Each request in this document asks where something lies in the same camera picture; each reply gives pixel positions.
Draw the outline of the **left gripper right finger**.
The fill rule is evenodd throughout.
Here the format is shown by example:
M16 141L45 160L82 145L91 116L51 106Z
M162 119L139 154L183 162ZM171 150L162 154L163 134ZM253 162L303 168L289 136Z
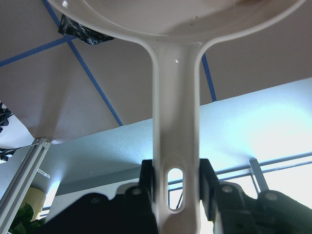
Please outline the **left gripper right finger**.
M219 180L208 159L200 159L199 165L199 193L204 212L208 221L215 221L214 188Z

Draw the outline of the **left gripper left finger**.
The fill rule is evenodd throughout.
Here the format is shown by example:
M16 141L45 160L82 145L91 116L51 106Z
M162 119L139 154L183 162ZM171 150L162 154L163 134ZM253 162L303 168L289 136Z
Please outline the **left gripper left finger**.
M153 168L153 160L145 159L142 161L140 176L139 176L139 186L142 189L143 195L143 209L149 215L153 215L156 219L155 212L155 191L156 191L156 179L155 172Z

